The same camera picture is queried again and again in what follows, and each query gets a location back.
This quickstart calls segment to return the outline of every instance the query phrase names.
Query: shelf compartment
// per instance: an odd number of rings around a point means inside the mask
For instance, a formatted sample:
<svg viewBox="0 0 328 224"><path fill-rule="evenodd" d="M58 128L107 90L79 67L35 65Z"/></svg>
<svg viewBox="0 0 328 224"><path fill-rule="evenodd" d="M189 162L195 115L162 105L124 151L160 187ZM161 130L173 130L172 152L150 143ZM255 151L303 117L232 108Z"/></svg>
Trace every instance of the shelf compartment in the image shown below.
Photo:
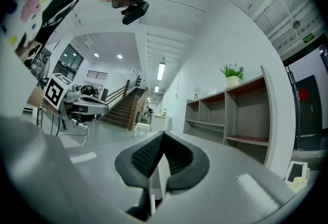
<svg viewBox="0 0 328 224"><path fill-rule="evenodd" d="M224 99L224 91L215 93L213 95L209 95L206 97L201 98L200 100L205 100L207 102L215 102Z"/></svg>
<svg viewBox="0 0 328 224"><path fill-rule="evenodd" d="M258 161L261 164L265 164L265 158L267 156L267 152L268 152L268 144L264 145L259 145L259 143L254 143L254 141L250 144L250 143L246 143L246 142L240 142L240 139L238 139L238 141L236 141L235 138L230 139L230 137L224 137L224 143L228 144L231 147L234 147L236 149L238 149L239 151L243 152L244 154L246 154L247 156L255 159L256 161Z"/></svg>
<svg viewBox="0 0 328 224"><path fill-rule="evenodd" d="M223 143L224 127L196 123L195 121L186 120L183 133L196 136L208 141Z"/></svg>
<svg viewBox="0 0 328 224"><path fill-rule="evenodd" d="M227 92L235 94L235 95L241 95L246 94L261 88L265 88L265 80L264 76L261 75L259 77L256 77L246 83L243 83L241 85L232 87L227 89Z"/></svg>
<svg viewBox="0 0 328 224"><path fill-rule="evenodd" d="M230 139L237 142L243 142L252 145L259 145L259 146L268 146L269 145L269 138L264 137L251 137L251 136L226 136L226 139Z"/></svg>
<svg viewBox="0 0 328 224"><path fill-rule="evenodd" d="M202 122L202 121L194 121L194 120L190 120L190 119L186 119L186 121L191 122L191 123L202 124L202 125L214 126L214 127L224 127L224 124L207 123L207 122Z"/></svg>
<svg viewBox="0 0 328 224"><path fill-rule="evenodd" d="M226 93L226 136L270 135L270 106L266 87L235 95Z"/></svg>
<svg viewBox="0 0 328 224"><path fill-rule="evenodd" d="M199 117L199 100L187 100L186 119L198 121Z"/></svg>
<svg viewBox="0 0 328 224"><path fill-rule="evenodd" d="M223 98L206 98L199 103L199 121L213 124L226 123L226 103Z"/></svg>

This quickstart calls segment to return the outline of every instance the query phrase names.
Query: white shelving unit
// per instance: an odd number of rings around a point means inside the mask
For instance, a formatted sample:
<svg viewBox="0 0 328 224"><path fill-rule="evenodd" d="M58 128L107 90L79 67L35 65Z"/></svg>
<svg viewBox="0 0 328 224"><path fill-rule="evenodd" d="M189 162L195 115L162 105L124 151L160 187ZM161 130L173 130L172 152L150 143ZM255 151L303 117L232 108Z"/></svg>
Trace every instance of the white shelving unit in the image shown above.
<svg viewBox="0 0 328 224"><path fill-rule="evenodd" d="M263 75L196 101L187 101L184 133L229 145L270 166L277 125L271 78Z"/></svg>

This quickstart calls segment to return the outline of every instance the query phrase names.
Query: staircase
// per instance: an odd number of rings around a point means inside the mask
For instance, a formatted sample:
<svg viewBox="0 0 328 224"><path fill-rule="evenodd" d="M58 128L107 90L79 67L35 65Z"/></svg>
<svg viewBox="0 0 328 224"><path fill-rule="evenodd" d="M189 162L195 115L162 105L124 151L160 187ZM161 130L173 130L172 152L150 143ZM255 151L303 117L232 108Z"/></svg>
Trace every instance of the staircase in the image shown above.
<svg viewBox="0 0 328 224"><path fill-rule="evenodd" d="M141 98L144 92L144 89L134 89L130 94L118 102L105 116L103 116L101 121L119 127L128 128L134 97L137 95Z"/></svg>

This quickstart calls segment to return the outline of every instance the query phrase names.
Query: potted plant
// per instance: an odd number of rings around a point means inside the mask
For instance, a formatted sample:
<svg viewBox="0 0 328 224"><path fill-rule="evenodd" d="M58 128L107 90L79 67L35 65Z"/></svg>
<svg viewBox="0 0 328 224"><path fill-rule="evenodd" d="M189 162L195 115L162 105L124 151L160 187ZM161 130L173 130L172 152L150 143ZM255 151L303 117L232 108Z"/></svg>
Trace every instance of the potted plant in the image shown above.
<svg viewBox="0 0 328 224"><path fill-rule="evenodd" d="M226 76L225 80L225 88L231 88L235 87L239 84L241 84L241 79L243 78L244 75L244 68L238 67L237 63L235 65L231 65L228 63L225 65L220 71Z"/></svg>

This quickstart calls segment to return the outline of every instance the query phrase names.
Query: doorway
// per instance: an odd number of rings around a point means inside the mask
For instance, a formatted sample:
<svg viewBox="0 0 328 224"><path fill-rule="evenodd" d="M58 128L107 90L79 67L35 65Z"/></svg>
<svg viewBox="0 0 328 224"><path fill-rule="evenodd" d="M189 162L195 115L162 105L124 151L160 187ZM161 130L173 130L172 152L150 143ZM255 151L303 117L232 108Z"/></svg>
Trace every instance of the doorway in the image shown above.
<svg viewBox="0 0 328 224"><path fill-rule="evenodd" d="M321 100L315 76L311 75L295 84L300 99L300 136L321 133Z"/></svg>

